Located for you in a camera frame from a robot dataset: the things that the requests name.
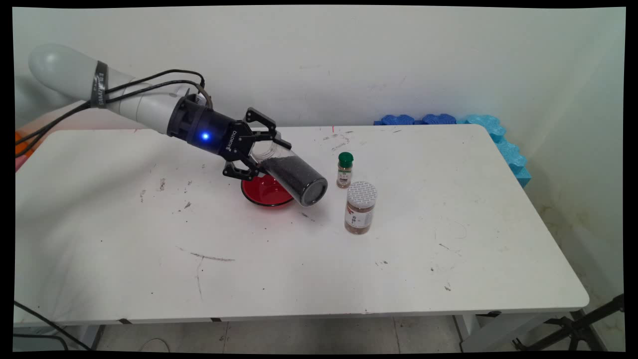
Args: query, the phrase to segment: silver lid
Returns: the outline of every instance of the silver lid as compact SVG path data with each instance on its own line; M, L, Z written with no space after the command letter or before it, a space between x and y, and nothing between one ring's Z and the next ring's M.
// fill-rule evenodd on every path
M357 208L370 208L376 202L376 188L365 181L357 181L348 187L348 202Z

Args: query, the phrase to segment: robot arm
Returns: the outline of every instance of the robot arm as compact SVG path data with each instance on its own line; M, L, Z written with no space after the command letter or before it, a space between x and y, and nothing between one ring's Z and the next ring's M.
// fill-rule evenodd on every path
M89 101L95 95L96 69L104 71L106 89L126 85L135 78L76 50L62 45L47 44L35 48L29 55L31 73L46 87L70 98ZM106 101L151 86L140 83L102 94ZM257 141L273 141L290 149L290 143L281 139L275 121L250 108L244 120L234 120L212 109L212 105L199 103L196 94L188 94L190 86L158 88L119 101L105 107L153 130L186 141L188 144L222 156L226 160L223 174L240 180L252 180L260 170L250 153ZM252 131L249 122L257 121L268 129ZM233 161L240 160L248 170L238 169Z

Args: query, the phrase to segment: spice bottle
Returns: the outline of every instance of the spice bottle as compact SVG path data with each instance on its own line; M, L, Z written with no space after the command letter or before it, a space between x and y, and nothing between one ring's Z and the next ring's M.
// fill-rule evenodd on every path
M339 154L339 163L337 164L337 187L348 188L352 179L352 161L354 157L350 152L341 152Z
M364 181L357 181L350 185L345 215L345 226L348 232L364 234L370 230L375 203L375 186Z

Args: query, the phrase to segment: white table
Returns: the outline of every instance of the white table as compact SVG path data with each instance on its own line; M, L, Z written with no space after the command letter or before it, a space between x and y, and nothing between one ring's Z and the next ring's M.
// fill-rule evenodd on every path
M52 134L16 173L15 299L63 325L456 315L465 351L587 304L482 127L279 130L330 183L310 208L256 206L221 157L152 130ZM365 235L343 227L341 151L379 193Z

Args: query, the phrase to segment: spice bottle label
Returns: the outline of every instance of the spice bottle label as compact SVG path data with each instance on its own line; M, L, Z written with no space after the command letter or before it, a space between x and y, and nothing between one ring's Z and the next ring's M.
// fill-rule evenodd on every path
M346 207L346 223L350 224L354 228L365 228L372 223L372 214L375 210L370 212L359 213Z
M350 182L350 176L351 175L352 175L351 171L341 171L341 170L339 170L337 179L339 180L340 183L345 185L346 183Z

